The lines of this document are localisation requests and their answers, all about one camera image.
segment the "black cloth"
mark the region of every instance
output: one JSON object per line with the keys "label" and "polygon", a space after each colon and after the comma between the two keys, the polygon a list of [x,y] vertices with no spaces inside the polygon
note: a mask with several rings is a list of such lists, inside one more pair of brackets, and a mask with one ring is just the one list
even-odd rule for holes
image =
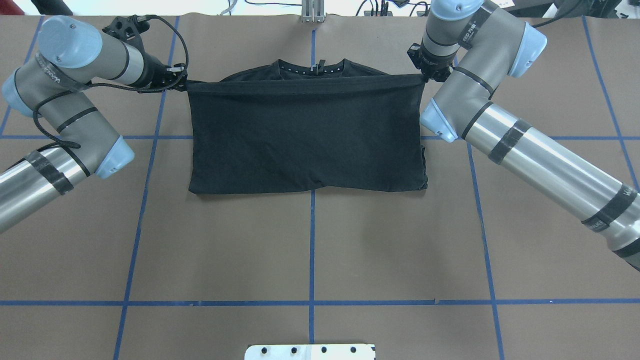
{"label": "black cloth", "polygon": [[426,188],[420,74],[342,60],[274,64],[188,81],[193,193]]}

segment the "gray robot arm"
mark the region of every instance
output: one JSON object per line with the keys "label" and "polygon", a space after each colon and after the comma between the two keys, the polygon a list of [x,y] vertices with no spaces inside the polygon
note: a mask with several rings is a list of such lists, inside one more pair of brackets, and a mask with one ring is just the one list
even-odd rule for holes
{"label": "gray robot arm", "polygon": [[[45,118],[60,139],[58,146],[33,151],[0,174],[0,233],[91,174],[107,178],[133,160],[122,136],[82,93],[93,86],[93,78],[140,92],[170,88],[167,83],[175,73],[144,52],[139,36],[141,49],[127,43],[125,30],[139,35],[133,27],[147,20],[132,18],[133,22],[114,21],[114,28],[125,27],[119,40],[115,31],[110,36],[70,17],[51,17],[38,34],[40,52],[5,81],[3,95],[9,105],[25,116]],[[179,75],[176,83],[185,75]]]}
{"label": "gray robot arm", "polygon": [[[444,84],[420,122],[448,142],[462,137],[602,234],[640,271],[637,191],[490,101],[500,82],[521,76],[546,44],[491,1],[433,0],[422,43],[408,53],[427,80]],[[468,51],[452,68],[461,46]]]}

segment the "blue cap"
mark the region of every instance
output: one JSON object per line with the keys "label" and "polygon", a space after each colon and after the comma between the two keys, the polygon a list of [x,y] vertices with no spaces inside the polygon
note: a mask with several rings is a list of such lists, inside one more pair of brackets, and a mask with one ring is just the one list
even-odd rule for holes
{"label": "blue cap", "polygon": [[433,0],[430,12],[442,20],[456,21],[471,16],[484,0]]}
{"label": "blue cap", "polygon": [[121,168],[124,168],[126,164],[130,163],[135,157],[133,150],[129,147],[122,135],[113,144],[111,150],[107,156],[102,160],[102,163],[95,171],[95,174],[99,177],[106,179],[115,172],[118,172]]}
{"label": "blue cap", "polygon": [[516,60],[509,70],[509,75],[514,78],[522,76],[536,61],[545,46],[547,46],[547,37],[526,22],[520,48],[518,48]]}
{"label": "blue cap", "polygon": [[420,115],[420,123],[446,142],[453,142],[458,138],[456,130],[451,127],[451,124],[444,117],[442,110],[440,110],[433,98],[431,98],[429,105]]}
{"label": "blue cap", "polygon": [[40,52],[55,66],[77,69],[89,65],[102,50],[102,35],[92,25],[56,15],[38,33]]}
{"label": "blue cap", "polygon": [[21,114],[26,117],[33,117],[33,110],[24,103],[20,94],[18,94],[18,89],[15,87],[15,73],[18,70],[14,71],[11,76],[2,84],[2,96],[9,103],[13,109],[18,110]]}

